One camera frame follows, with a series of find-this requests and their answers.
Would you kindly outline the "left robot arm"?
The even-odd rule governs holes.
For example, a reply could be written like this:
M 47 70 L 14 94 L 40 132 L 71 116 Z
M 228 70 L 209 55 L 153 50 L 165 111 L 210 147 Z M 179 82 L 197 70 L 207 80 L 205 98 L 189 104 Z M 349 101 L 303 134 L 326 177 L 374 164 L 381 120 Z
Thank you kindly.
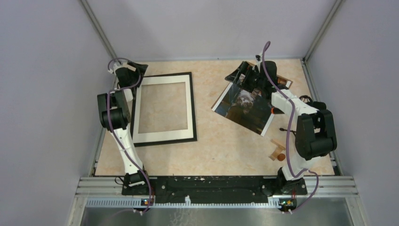
M 136 97 L 148 65 L 137 64 L 126 58 L 112 59 L 108 72 L 115 75 L 118 84 L 107 93 L 97 95 L 99 120 L 113 136 L 124 164 L 124 188 L 132 188 L 139 194 L 150 191 L 151 182 L 139 159 L 131 133 L 131 117 L 128 104 Z

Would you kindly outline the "white mat board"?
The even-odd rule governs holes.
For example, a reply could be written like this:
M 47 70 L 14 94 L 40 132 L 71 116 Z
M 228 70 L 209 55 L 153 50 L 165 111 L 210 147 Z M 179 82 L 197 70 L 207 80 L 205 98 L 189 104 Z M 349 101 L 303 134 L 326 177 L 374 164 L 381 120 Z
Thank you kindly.
M 145 76 L 131 121 L 136 147 L 197 141 L 191 72 Z

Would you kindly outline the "cat photo print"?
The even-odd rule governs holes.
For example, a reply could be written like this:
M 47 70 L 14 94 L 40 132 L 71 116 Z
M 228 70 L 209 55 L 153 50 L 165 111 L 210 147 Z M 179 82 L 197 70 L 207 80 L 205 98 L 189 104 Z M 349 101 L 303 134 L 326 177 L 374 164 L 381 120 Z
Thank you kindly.
M 262 137 L 274 117 L 270 102 L 261 96 L 260 90 L 248 92 L 234 83 L 227 85 L 211 109 Z

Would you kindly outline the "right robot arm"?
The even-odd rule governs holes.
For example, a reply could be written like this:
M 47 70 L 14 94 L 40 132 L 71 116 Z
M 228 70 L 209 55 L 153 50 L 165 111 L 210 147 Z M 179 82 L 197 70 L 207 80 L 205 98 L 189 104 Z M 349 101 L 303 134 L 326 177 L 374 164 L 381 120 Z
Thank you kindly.
M 278 170 L 275 186 L 280 193 L 288 194 L 298 188 L 304 173 L 337 148 L 334 118 L 326 104 L 304 102 L 294 95 L 286 84 L 279 82 L 275 62 L 252 64 L 243 61 L 225 80 L 244 91 L 260 91 L 261 96 L 271 104 L 272 114 L 289 117 L 287 164 Z

